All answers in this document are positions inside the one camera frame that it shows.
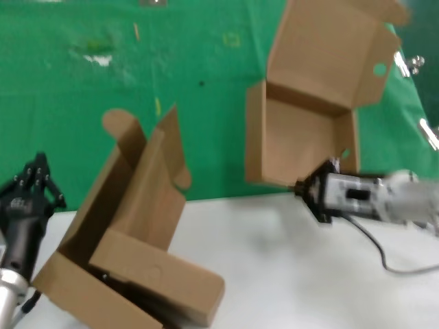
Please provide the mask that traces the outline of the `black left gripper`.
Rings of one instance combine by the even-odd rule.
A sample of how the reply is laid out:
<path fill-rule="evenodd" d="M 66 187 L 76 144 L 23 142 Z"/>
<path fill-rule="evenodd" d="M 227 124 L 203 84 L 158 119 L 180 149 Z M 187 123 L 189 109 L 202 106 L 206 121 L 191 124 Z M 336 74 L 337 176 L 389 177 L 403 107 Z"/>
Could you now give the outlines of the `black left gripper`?
<path fill-rule="evenodd" d="M 34 183 L 36 190 L 28 190 Z M 28 162 L 24 169 L 1 185 L 1 230 L 6 251 L 1 268 L 24 278 L 33 275 L 41 241 L 53 209 L 66 208 L 63 193 L 51 178 L 46 154 L 36 154 L 36 164 Z"/>

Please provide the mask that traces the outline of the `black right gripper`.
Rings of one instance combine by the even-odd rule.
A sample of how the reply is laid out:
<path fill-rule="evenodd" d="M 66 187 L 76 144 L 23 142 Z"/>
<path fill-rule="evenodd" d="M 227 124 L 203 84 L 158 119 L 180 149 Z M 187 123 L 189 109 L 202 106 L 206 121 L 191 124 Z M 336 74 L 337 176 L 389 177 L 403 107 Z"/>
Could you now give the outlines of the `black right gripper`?
<path fill-rule="evenodd" d="M 306 178 L 295 183 L 296 196 L 301 198 L 305 206 L 319 223 L 331 223 L 331 216 L 326 213 L 328 208 L 326 194 L 330 173 L 340 172 L 340 159 L 326 159 L 317 169 Z"/>

